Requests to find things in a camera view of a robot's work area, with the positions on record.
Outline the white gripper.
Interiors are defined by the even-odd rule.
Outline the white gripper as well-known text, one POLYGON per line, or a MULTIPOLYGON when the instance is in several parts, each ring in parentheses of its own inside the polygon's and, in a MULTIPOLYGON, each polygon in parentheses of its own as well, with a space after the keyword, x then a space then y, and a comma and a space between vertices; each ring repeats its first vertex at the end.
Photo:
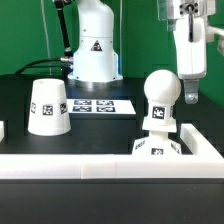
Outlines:
POLYGON ((185 102, 196 104, 198 102, 199 80, 206 75, 206 30, 201 17, 193 19, 193 41, 189 40, 189 20, 180 19, 176 22, 173 32, 176 55, 177 73, 184 81, 185 102))

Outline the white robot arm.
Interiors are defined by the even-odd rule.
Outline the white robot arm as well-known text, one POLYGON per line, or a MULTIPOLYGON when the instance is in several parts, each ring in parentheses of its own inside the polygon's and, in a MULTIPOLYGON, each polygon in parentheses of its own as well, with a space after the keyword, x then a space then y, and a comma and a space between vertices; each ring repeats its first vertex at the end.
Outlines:
MULTIPOLYGON (((69 78, 91 88, 122 78, 113 50, 114 15, 100 0, 76 0, 79 13, 79 48, 73 54, 69 78)), ((218 51, 224 55, 224 28, 213 27, 216 0, 157 0, 158 18, 173 33, 177 74, 184 83, 185 102, 198 102, 199 80, 207 73, 207 44, 220 37, 218 51)))

